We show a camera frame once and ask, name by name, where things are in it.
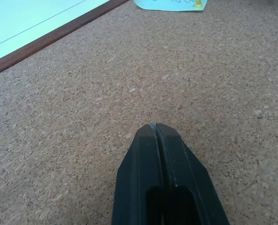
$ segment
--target wooden frame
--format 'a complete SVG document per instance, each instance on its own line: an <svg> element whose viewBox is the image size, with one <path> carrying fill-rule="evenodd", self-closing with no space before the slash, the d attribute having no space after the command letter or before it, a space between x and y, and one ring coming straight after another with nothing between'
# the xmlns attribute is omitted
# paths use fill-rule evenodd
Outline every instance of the wooden frame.
<svg viewBox="0 0 278 225"><path fill-rule="evenodd" d="M87 23L95 20L96 18L104 15L112 9L124 4L128 0L110 0L101 6L81 15L80 17L68 22L67 24L49 32L48 34L30 42L29 44L17 49L16 51L0 58L0 73L16 63L26 59L34 53L49 46L53 42L61 39L62 37L72 33L73 31L81 28Z"/></svg>

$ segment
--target black plastic object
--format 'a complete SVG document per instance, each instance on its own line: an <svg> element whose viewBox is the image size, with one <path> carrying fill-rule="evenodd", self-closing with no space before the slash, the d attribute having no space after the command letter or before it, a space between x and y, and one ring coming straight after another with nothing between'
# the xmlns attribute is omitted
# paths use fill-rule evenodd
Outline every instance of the black plastic object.
<svg viewBox="0 0 278 225"><path fill-rule="evenodd" d="M173 128L140 128L116 179L112 225L229 225L206 168Z"/></svg>

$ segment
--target sticky note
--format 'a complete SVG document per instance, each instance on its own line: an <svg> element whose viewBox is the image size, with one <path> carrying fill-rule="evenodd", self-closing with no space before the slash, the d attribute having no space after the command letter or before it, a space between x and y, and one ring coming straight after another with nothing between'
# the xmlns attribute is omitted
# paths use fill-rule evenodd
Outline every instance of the sticky note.
<svg viewBox="0 0 278 225"><path fill-rule="evenodd" d="M207 0L201 0L202 7L194 7L197 0L134 0L137 6L147 10L161 11L202 11Z"/></svg>

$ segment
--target yellow pushpin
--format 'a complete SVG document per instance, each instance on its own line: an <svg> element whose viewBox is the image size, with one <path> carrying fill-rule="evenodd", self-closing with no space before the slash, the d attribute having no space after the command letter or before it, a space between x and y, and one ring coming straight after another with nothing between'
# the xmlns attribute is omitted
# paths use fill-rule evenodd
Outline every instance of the yellow pushpin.
<svg viewBox="0 0 278 225"><path fill-rule="evenodd" d="M196 8L201 8L203 6L203 4L201 3L201 0L197 0L194 7Z"/></svg>

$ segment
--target light blue paper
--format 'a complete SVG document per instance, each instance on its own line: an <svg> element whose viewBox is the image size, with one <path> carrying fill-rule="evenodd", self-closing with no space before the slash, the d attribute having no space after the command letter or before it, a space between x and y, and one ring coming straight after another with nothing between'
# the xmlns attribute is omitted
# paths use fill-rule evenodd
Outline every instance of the light blue paper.
<svg viewBox="0 0 278 225"><path fill-rule="evenodd" d="M147 10L161 11L202 11L204 10L207 0L201 0L201 8L194 7L196 0L134 0L137 6Z"/></svg>
<svg viewBox="0 0 278 225"><path fill-rule="evenodd" d="M0 58L109 0L0 0Z"/></svg>

